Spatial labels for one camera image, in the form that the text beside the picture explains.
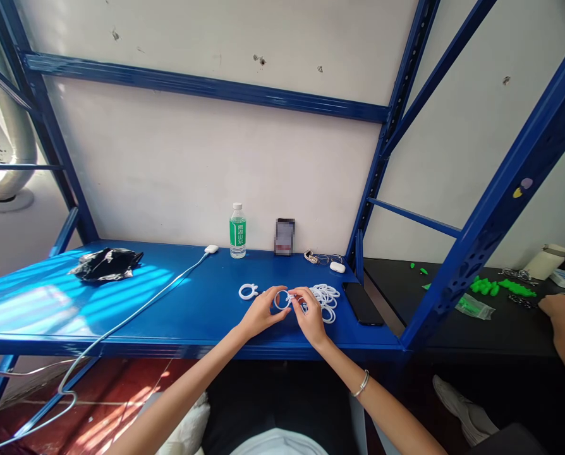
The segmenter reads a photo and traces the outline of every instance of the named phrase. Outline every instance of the silver bracelet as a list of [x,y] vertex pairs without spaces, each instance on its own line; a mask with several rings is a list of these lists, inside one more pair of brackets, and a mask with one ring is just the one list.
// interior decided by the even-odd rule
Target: silver bracelet
[[369,370],[365,370],[365,379],[363,379],[363,383],[360,385],[360,390],[352,394],[354,398],[359,396],[363,392],[363,390],[365,390],[365,387],[367,386],[367,382],[369,382]]

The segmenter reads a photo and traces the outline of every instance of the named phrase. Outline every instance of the hand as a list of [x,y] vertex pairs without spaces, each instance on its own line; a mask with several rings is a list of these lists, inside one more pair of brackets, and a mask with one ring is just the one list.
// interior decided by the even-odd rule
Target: hand
[[540,301],[539,306],[550,319],[565,321],[565,294],[546,296]]
[[297,323],[300,325],[300,329],[308,342],[314,348],[326,342],[329,337],[325,332],[325,325],[322,322],[322,310],[320,309],[320,303],[318,303],[312,291],[308,288],[295,288],[290,290],[289,294],[300,296],[300,299],[303,298],[308,305],[308,311],[304,313],[298,299],[293,298],[293,300],[291,300],[293,309],[297,315]]
[[276,293],[285,289],[287,289],[286,286],[273,286],[255,298],[249,309],[246,311],[243,320],[237,326],[246,337],[247,341],[257,334],[260,334],[268,327],[282,321],[287,314],[291,313],[290,308],[285,308],[283,311],[275,315],[270,313],[274,296],[276,296],[276,303],[278,303],[281,296],[276,295]]

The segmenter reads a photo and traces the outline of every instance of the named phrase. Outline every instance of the duct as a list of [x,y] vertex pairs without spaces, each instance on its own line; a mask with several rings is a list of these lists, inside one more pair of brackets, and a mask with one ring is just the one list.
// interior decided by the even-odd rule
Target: duct
[[[13,81],[11,72],[0,49],[0,72]],[[0,88],[0,109],[13,149],[15,164],[36,164],[36,140],[27,112]],[[32,177],[34,171],[6,171],[0,180],[0,201],[14,197]]]

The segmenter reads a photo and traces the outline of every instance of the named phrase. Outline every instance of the sneaker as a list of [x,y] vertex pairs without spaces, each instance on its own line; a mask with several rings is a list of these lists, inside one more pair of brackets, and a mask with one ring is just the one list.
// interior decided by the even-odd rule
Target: sneaker
[[465,398],[451,384],[434,375],[432,385],[445,408],[459,418],[461,432],[471,447],[499,431],[481,406]]

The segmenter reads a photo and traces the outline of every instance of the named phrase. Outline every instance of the crumpled black plastic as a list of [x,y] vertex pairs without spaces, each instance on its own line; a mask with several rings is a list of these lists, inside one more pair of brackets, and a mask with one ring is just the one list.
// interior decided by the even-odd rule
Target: crumpled black plastic
[[68,272],[82,281],[120,281],[133,276],[143,253],[126,248],[105,248],[78,259],[78,266]]

